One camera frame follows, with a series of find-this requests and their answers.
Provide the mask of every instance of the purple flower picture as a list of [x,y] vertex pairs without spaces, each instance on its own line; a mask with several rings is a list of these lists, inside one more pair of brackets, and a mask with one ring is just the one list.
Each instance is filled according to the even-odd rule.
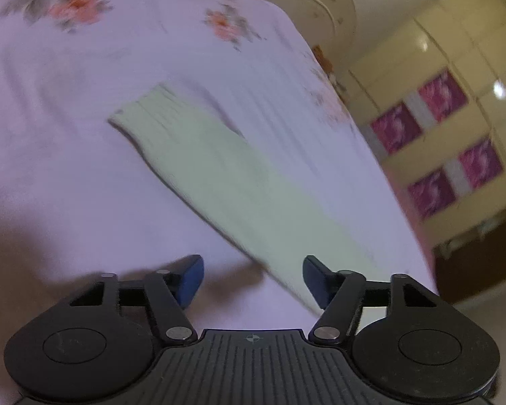
[[474,190],[499,176],[504,170],[490,139],[463,152],[459,155],[459,161]]
[[439,123],[468,104],[466,94],[448,70],[426,83],[418,93]]
[[389,154],[393,154],[422,134],[421,128],[404,103],[389,109],[371,123],[371,128]]
[[409,193],[422,219],[445,209],[456,200],[452,185],[443,169],[438,169],[409,186]]

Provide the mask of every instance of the dark brown surface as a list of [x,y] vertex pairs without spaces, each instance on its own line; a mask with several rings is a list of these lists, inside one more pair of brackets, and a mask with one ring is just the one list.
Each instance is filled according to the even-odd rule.
[[506,223],[435,265],[440,296],[456,303],[506,280]]

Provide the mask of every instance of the light green fabric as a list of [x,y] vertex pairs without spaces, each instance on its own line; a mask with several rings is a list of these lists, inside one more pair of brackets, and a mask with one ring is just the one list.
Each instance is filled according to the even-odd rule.
[[318,310],[302,280],[307,255],[371,280],[389,277],[243,138],[164,87],[125,105],[110,121],[133,138],[175,193],[308,307]]

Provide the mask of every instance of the bed sheet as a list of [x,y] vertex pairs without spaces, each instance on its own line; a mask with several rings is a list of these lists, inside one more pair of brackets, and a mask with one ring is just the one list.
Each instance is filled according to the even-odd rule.
[[316,320],[108,124],[161,82],[243,135],[387,274],[434,289],[381,168],[277,7],[0,0],[0,405],[17,396],[2,363],[8,337],[101,272],[136,277],[201,254],[205,283],[188,311],[198,329],[308,330]]

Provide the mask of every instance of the ribbed black surface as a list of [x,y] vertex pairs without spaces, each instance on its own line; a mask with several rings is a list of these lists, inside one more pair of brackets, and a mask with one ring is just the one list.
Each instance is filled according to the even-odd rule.
[[[39,405],[24,399],[19,405]],[[139,383],[100,405],[395,405],[364,384],[336,349],[298,330],[208,330],[163,352]],[[468,404],[483,405],[476,399]]]

